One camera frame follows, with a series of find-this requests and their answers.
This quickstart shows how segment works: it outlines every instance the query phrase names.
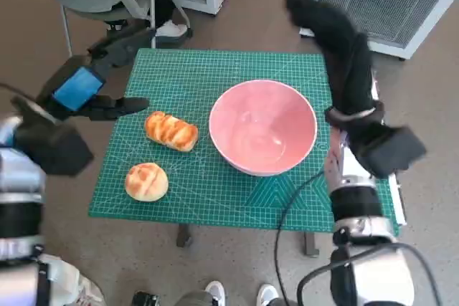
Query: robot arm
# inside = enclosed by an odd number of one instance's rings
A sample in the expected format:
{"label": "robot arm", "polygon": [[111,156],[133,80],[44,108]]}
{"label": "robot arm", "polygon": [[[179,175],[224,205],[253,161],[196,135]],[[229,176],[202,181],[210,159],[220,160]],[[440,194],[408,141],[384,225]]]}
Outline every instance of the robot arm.
{"label": "robot arm", "polygon": [[76,176],[93,159],[65,120],[116,120],[147,108],[147,99],[113,100],[98,92],[110,68],[135,55],[138,40],[150,36],[103,40],[88,56],[69,58],[37,99],[13,97],[17,114],[0,121],[0,305],[48,306],[47,265],[39,261],[46,174]]}
{"label": "robot arm", "polygon": [[[324,173],[335,220],[333,264],[396,242],[392,224],[382,213],[376,178],[406,170],[425,148],[409,128],[382,123],[384,106],[372,97],[366,35],[331,5],[316,0],[286,0],[285,5],[295,25],[314,33],[325,58],[332,106],[326,111],[331,139]],[[357,159],[362,168],[347,171],[349,159]],[[303,286],[298,287],[300,305]],[[415,296],[400,249],[332,269],[330,287],[338,306],[410,306]]]}

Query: scored bun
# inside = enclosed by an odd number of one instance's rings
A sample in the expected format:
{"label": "scored bun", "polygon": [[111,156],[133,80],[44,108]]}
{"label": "scored bun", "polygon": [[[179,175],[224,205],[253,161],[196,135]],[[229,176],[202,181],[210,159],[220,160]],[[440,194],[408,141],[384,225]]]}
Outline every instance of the scored bun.
{"label": "scored bun", "polygon": [[175,150],[189,152],[198,140],[198,127],[155,111],[145,120],[147,138]]}
{"label": "scored bun", "polygon": [[133,166],[125,181],[126,193],[137,201],[152,202],[163,197],[169,188],[167,175],[155,163]]}

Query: gray floor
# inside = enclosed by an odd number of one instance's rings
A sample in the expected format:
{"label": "gray floor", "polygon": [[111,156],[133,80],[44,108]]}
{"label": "gray floor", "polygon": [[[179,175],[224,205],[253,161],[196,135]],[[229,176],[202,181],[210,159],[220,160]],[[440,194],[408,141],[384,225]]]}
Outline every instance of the gray floor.
{"label": "gray floor", "polygon": [[[53,0],[0,0],[1,80],[36,93],[66,59],[59,9]],[[316,52],[288,23],[282,0],[226,0],[218,16],[189,12],[195,35],[192,49]],[[401,176],[409,226],[401,238],[415,244],[431,262],[446,305],[459,305],[459,2],[429,35],[410,61],[376,54],[382,98],[390,123],[409,123],[429,148],[426,159]],[[101,23],[72,17],[78,52],[104,35]],[[107,89],[120,95],[129,69],[115,71]],[[2,92],[2,110],[9,109]],[[122,220],[90,219],[87,207],[97,179],[111,124],[76,121],[97,158],[76,179],[50,178],[44,232],[47,251],[79,267],[103,289],[108,304],[129,305],[134,291],[159,293],[172,305],[182,293],[220,279],[229,305],[254,305],[263,282],[276,284],[272,231],[200,227],[191,249],[177,249],[176,227]],[[300,237],[284,233],[281,266],[289,295],[299,279],[323,264],[331,237],[318,238],[317,260],[300,253]],[[431,305],[430,291],[413,264],[416,305]],[[327,277],[306,292],[311,305],[331,305]]]}

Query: table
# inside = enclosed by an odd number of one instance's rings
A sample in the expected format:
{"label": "table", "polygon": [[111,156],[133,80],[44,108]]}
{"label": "table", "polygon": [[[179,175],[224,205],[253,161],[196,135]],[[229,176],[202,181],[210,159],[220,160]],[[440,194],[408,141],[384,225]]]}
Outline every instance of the table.
{"label": "table", "polygon": [[[209,113],[217,98],[245,80],[284,82],[305,95],[318,119],[313,150],[298,166],[279,176],[260,178],[231,167],[209,137]],[[331,104],[322,56],[268,52],[216,52],[142,49],[134,64],[126,97],[147,97],[150,107],[118,120],[98,178],[89,215],[105,218],[182,224],[181,243],[189,239],[188,224],[275,229],[295,187],[322,169],[328,150],[329,126],[323,111]],[[145,137],[143,122],[155,110],[182,118],[199,128],[190,153],[158,145]],[[130,167],[158,163],[169,177],[169,191],[159,201],[133,200],[124,190]],[[378,182],[383,212],[396,230],[394,195],[388,181]],[[284,229],[331,232],[333,215],[323,177],[297,198]]]}

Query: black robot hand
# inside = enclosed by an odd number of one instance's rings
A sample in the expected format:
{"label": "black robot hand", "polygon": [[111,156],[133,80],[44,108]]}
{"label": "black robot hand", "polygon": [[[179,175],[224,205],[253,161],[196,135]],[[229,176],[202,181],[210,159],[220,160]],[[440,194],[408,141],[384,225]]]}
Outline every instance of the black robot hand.
{"label": "black robot hand", "polygon": [[345,115],[370,110],[372,60],[366,35],[337,8],[316,0],[285,0],[294,25],[310,29],[325,59],[333,107]]}

